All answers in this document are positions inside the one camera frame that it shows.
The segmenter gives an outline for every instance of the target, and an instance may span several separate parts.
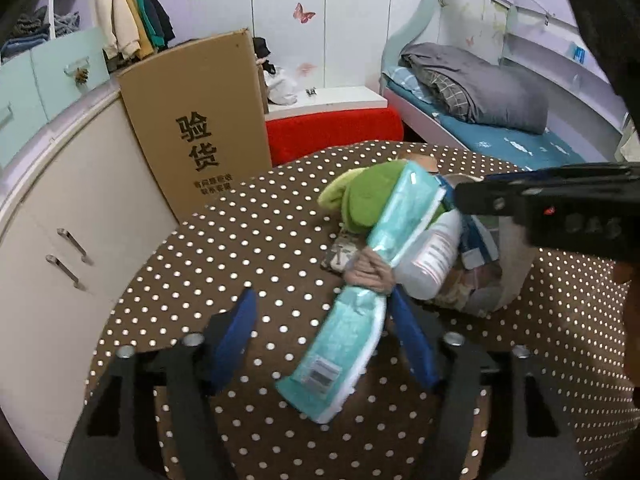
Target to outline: black jacket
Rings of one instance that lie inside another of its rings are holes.
[[[175,39],[174,28],[171,26],[171,19],[169,19],[169,15],[166,13],[162,5],[158,0],[151,0],[153,8],[156,10],[156,14],[158,15],[158,22],[162,30],[162,36],[164,37],[164,42],[169,43],[171,40]],[[156,28],[156,24],[153,23],[153,18],[149,15],[149,20],[152,21],[152,25]]]

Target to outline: teal package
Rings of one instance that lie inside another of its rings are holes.
[[[444,194],[434,176],[409,161],[367,245],[395,267],[427,227]],[[276,382],[276,389],[313,421],[328,423],[342,409],[376,349],[385,313],[385,296],[345,286],[300,364]]]

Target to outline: green jacket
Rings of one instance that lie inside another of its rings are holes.
[[[146,15],[145,11],[145,0],[136,0],[138,2],[138,8],[140,9],[140,16],[142,17],[142,23],[145,26],[146,33],[151,40],[153,46],[164,46],[164,38],[159,34],[156,34],[151,22],[149,21],[149,17]]]

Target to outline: gray blanket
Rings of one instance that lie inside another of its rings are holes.
[[[494,66],[455,46],[409,45],[402,51],[418,81],[428,84],[438,72],[456,82],[469,101],[467,122],[542,134],[548,100],[533,79],[505,66]]]

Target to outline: mint green drawer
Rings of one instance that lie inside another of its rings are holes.
[[[109,79],[102,55],[103,44],[102,31],[91,28],[47,41],[31,50],[33,73],[49,121]],[[85,84],[76,84],[77,68],[88,70]]]
[[[31,56],[20,54],[0,68],[0,167],[6,166],[47,124],[31,69]]]

